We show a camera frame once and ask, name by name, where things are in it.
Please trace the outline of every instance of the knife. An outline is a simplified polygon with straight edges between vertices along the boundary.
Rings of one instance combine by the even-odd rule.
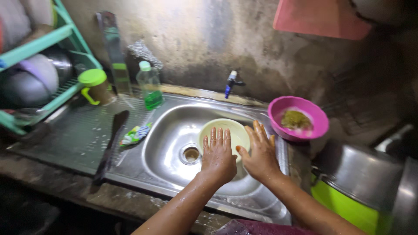
[[[119,139],[120,133],[125,127],[128,117],[129,117],[128,110],[115,114],[115,116],[113,117],[112,136],[110,137],[109,143],[107,144],[107,148],[104,151],[103,157],[100,161],[99,167],[97,168],[96,174],[93,177],[94,185],[99,186],[102,184],[103,178],[105,177],[105,173],[110,165],[110,159],[112,158],[112,153],[118,145],[117,140]]]

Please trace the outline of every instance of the cream plastic bowl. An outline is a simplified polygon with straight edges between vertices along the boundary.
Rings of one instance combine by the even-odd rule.
[[[248,152],[250,151],[250,137],[248,136],[245,128],[239,122],[227,119],[227,118],[219,118],[214,119],[212,121],[207,122],[203,125],[202,129],[199,132],[197,138],[197,148],[200,154],[203,156],[203,138],[205,135],[208,136],[209,144],[210,144],[210,130],[212,127],[216,127],[216,132],[218,133],[218,128],[222,128],[223,131],[229,129],[231,131],[231,148],[232,154],[237,155],[237,162],[241,161],[241,156],[235,149],[237,145],[241,145],[244,147]]]

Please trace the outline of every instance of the sink drain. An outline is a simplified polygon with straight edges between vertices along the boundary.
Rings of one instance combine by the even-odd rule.
[[[186,165],[194,165],[201,159],[197,144],[189,143],[183,146],[180,150],[179,157],[182,163]]]

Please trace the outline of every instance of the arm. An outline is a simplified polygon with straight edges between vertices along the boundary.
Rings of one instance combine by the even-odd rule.
[[[132,235],[182,235],[190,231],[199,213],[224,184],[237,174],[236,155],[232,155],[229,129],[211,130],[211,140],[203,140],[202,169],[166,206],[141,225]]]
[[[365,234],[341,216],[318,203],[280,171],[275,156],[274,135],[267,138],[264,126],[254,121],[255,131],[246,126],[252,156],[242,146],[237,151],[252,177],[265,185],[310,230],[321,234]]]

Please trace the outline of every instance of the mug handle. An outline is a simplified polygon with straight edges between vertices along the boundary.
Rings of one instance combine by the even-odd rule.
[[[92,105],[98,105],[100,104],[100,101],[94,101],[94,99],[89,95],[90,87],[85,87],[81,90],[81,94],[86,97],[86,99],[90,102]]]

